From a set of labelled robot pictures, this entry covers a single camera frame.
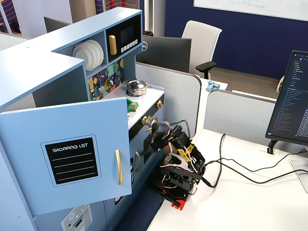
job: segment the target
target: white plate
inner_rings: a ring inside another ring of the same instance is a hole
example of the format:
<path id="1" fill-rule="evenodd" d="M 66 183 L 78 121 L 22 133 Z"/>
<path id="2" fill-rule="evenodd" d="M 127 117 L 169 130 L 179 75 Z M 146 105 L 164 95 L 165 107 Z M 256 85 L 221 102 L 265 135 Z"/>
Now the white plate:
<path id="1" fill-rule="evenodd" d="M 73 49 L 72 56 L 85 60 L 87 71 L 91 71 L 94 69 L 95 66 L 94 53 L 90 50 L 90 48 L 86 44 L 81 43 L 75 46 L 75 48 Z"/>
<path id="2" fill-rule="evenodd" d="M 94 54 L 94 61 L 95 61 L 95 65 L 94 68 L 96 68 L 98 66 L 98 62 L 99 62 L 99 54 L 98 51 L 96 49 L 96 47 L 90 43 L 90 42 L 83 42 L 83 44 L 85 44 L 86 46 L 88 46 L 88 48 L 92 51 L 92 53 Z"/>
<path id="3" fill-rule="evenodd" d="M 91 40 L 91 39 L 87 40 L 87 42 L 92 43 L 96 47 L 96 50 L 97 50 L 98 55 L 99 55 L 98 66 L 100 66 L 103 63 L 103 60 L 104 60 L 104 51 L 103 51 L 101 45 L 97 41 Z"/>

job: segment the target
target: cabinet door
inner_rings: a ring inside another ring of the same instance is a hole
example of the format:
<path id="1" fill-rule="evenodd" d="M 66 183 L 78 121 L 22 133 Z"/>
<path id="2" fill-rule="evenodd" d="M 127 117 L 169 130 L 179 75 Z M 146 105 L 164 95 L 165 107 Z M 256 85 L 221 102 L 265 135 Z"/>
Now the cabinet door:
<path id="1" fill-rule="evenodd" d="M 32 215 L 131 194 L 126 98 L 0 114 Z"/>

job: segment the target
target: colorful tile backsplash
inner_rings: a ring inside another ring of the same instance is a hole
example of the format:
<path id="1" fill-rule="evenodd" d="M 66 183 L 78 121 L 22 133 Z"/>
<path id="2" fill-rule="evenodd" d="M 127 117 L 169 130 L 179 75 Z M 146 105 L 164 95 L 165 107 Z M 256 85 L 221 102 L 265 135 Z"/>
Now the colorful tile backsplash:
<path id="1" fill-rule="evenodd" d="M 112 87 L 110 86 L 109 80 L 113 81 L 114 83 Z M 123 81 L 124 81 L 124 65 L 123 65 L 123 59 L 121 59 L 88 79 L 91 100 L 102 99 L 104 96 L 112 92 L 116 87 L 121 85 Z M 105 89 L 105 93 L 103 95 L 100 95 L 99 93 L 98 88 L 100 86 L 103 86 Z"/>

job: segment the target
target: shopping list sign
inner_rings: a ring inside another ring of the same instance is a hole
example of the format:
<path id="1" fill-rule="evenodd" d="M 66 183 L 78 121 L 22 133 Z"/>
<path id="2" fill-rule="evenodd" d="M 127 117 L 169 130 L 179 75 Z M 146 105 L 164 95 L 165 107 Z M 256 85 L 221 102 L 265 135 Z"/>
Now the shopping list sign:
<path id="1" fill-rule="evenodd" d="M 99 177 L 94 135 L 43 143 L 54 186 Z"/>

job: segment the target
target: white chair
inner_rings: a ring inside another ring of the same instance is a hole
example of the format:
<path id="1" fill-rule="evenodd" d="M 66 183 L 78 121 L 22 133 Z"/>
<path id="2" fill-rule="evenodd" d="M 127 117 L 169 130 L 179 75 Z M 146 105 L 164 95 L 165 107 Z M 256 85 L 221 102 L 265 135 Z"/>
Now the white chair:
<path id="1" fill-rule="evenodd" d="M 217 64 L 212 62 L 221 29 L 196 21 L 188 21 L 182 38 L 192 39 L 189 73 L 210 79 L 210 69 Z"/>

